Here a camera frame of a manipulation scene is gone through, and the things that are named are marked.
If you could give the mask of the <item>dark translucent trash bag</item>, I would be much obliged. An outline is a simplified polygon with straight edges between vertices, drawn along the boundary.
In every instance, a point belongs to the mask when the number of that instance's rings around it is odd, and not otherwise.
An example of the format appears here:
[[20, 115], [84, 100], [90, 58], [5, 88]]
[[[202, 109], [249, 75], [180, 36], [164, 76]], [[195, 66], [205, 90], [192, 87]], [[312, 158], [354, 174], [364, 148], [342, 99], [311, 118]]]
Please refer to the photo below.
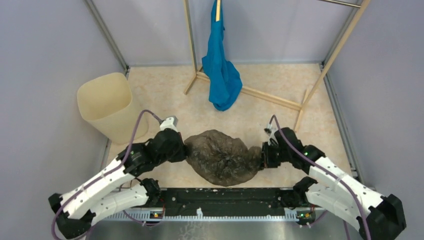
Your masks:
[[184, 140], [187, 163], [209, 183], [230, 187], [251, 180], [261, 168], [262, 148], [247, 147], [216, 129], [206, 130]]

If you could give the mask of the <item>beige plastic trash bin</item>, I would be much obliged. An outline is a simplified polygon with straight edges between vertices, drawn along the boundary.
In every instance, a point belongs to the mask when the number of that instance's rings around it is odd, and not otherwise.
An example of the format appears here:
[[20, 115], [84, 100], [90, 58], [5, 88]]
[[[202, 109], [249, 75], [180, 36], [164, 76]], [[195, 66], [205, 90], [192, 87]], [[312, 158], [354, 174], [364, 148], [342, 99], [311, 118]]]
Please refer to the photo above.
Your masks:
[[115, 144], [127, 144], [144, 109], [123, 73], [84, 83], [77, 91], [81, 117]]

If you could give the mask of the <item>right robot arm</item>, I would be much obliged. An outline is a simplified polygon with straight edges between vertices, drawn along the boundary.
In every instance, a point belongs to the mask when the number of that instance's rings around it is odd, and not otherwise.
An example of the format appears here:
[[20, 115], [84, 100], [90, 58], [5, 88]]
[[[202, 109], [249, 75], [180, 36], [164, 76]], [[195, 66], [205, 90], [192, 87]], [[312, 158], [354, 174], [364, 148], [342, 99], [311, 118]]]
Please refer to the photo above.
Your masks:
[[342, 219], [364, 240], [394, 240], [406, 227], [402, 201], [363, 185], [339, 168], [314, 145], [303, 145], [295, 132], [268, 125], [262, 144], [261, 168], [290, 163], [306, 176], [293, 186], [299, 206], [314, 205]]

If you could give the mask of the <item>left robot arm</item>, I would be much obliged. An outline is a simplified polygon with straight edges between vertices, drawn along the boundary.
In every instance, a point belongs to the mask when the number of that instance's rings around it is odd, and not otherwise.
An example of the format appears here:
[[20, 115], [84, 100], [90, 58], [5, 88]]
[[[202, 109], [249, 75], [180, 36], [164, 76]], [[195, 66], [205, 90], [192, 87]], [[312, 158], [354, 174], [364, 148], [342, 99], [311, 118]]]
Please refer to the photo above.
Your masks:
[[110, 215], [132, 207], [156, 206], [161, 198], [157, 180], [145, 178], [126, 190], [115, 189], [165, 162], [185, 160], [185, 149], [181, 133], [166, 128], [146, 142], [130, 143], [109, 165], [76, 189], [52, 194], [48, 201], [55, 213], [53, 238], [59, 239], [59, 230], [67, 240], [79, 240]]

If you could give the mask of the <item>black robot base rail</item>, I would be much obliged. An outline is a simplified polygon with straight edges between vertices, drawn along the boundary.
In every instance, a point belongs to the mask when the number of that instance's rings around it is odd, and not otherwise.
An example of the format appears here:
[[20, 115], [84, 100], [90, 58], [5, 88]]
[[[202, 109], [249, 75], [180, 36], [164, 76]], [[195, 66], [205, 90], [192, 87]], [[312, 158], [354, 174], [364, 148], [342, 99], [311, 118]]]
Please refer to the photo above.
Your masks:
[[128, 210], [140, 221], [267, 222], [312, 226], [325, 210], [292, 188], [166, 188], [157, 202]]

